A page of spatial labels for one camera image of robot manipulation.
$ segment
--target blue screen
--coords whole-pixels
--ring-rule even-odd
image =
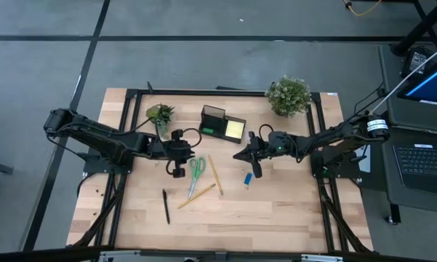
[[[431,102],[437,102],[437,72],[426,78],[413,90],[406,93],[406,96],[418,98]]]

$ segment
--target green plant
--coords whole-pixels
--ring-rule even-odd
[[[310,90],[304,80],[283,76],[265,92],[271,109],[279,116],[293,116],[305,112],[310,102]]]
[[[152,106],[145,112],[145,116],[151,119],[151,122],[156,124],[159,135],[161,137],[165,137],[167,131],[168,131],[168,123],[171,122],[171,115],[173,112],[172,106],[166,106],[166,105],[156,105]]]

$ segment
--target pencil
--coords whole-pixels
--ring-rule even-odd
[[[177,207],[177,209],[180,209],[181,207],[184,207],[185,205],[187,205],[187,203],[193,201],[194,199],[198,198],[199,196],[201,196],[203,193],[207,192],[208,190],[212,189],[212,187],[214,187],[216,184],[212,184],[209,187],[207,187],[206,189],[200,191],[199,193],[197,193],[195,196],[191,197],[190,199],[188,199],[186,202],[182,203],[179,207]]]
[[[217,181],[218,189],[220,190],[220,194],[223,195],[223,189],[221,189],[221,184],[220,184],[220,180],[218,180],[217,171],[215,170],[215,166],[213,165],[212,158],[210,157],[210,155],[208,156],[209,156],[210,166],[212,166],[213,175],[215,176],[215,180]]]
[[[167,193],[165,189],[163,189],[163,204],[165,205],[165,213],[167,214],[167,222],[169,224],[169,213],[168,213],[168,204],[167,204]]]

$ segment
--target desk organizer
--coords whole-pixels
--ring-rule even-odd
[[[234,143],[241,143],[246,120],[225,115],[225,109],[204,106],[199,130],[204,135],[220,138]]]

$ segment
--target yellow sticky note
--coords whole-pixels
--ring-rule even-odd
[[[244,123],[228,120],[225,135],[230,138],[241,139]]]

